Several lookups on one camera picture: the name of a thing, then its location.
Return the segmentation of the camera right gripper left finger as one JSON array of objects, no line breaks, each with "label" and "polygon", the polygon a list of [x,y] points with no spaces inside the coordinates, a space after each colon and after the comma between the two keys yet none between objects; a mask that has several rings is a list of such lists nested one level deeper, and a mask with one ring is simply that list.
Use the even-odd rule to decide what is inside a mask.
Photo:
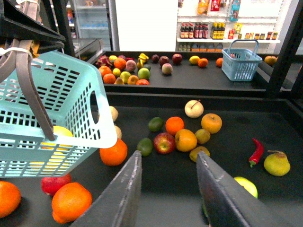
[{"label": "camera right gripper left finger", "polygon": [[72,227],[134,227],[142,188],[142,155],[136,150]]}]

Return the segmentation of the camera right gripper right finger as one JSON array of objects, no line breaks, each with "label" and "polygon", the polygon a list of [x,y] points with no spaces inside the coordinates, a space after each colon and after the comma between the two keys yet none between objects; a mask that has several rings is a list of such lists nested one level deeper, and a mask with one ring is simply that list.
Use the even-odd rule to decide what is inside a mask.
[{"label": "camera right gripper right finger", "polygon": [[196,161],[199,190],[213,227],[278,227],[279,217],[203,152]]}]

